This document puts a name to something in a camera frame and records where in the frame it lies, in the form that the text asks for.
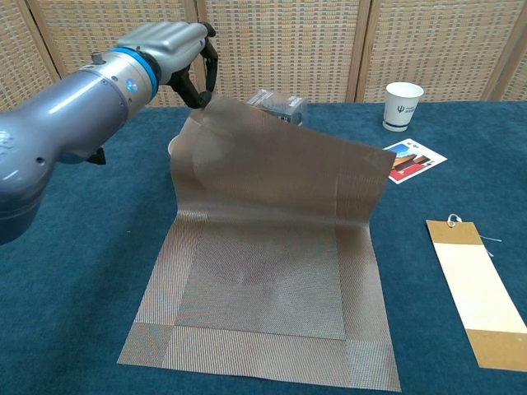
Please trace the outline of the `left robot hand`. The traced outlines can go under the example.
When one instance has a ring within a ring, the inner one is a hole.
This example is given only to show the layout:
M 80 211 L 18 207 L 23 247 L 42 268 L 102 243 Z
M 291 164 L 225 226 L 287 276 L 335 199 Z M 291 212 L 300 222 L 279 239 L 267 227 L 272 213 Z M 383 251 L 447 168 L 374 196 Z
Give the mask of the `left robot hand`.
M 210 102 L 217 80 L 218 55 L 209 40 L 215 35 L 207 22 L 152 22 L 119 39 L 112 50 L 143 66 L 152 85 L 152 96 L 160 86 L 170 86 L 188 107 L 202 109 Z M 190 65 L 198 56 L 206 66 L 202 92 L 189 78 Z

